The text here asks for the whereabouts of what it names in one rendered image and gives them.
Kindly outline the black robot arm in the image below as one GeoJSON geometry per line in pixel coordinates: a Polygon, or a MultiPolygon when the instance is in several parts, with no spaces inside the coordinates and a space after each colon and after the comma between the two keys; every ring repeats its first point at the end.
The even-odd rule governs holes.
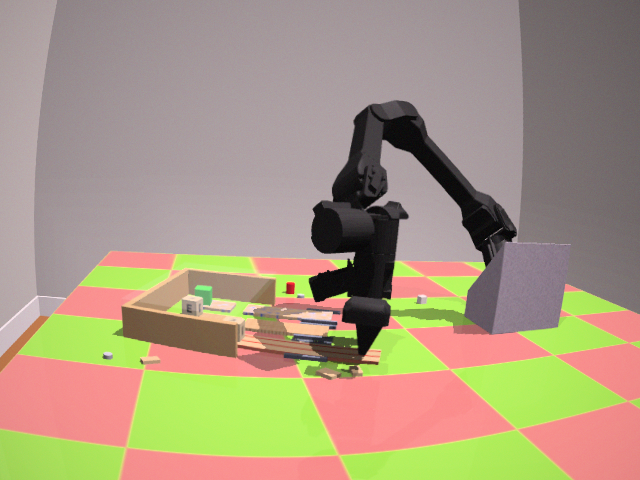
{"type": "MultiPolygon", "coordinates": [[[[424,120],[410,102],[370,104],[353,124],[348,161],[332,187],[333,202],[321,200],[313,207],[311,240],[319,252],[396,253],[399,219],[408,220],[408,213],[400,202],[368,207],[388,189],[387,171],[380,165],[382,140],[414,155],[459,205],[462,225],[482,252],[485,267],[505,242],[512,243],[517,228],[508,214],[491,196],[474,189],[431,140],[424,120]]],[[[347,297],[353,297],[358,291],[350,259],[347,267],[319,272],[308,282],[315,302],[347,291],[347,297]]]]}

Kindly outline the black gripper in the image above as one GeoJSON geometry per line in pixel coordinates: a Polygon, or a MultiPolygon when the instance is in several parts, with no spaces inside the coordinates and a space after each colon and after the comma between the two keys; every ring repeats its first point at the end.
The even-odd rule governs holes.
{"type": "Polygon", "coordinates": [[[358,354],[366,355],[383,327],[389,326],[396,253],[355,252],[356,296],[345,302],[342,321],[355,324],[358,354]],[[384,299],[384,300],[382,300],[384,299]]]}

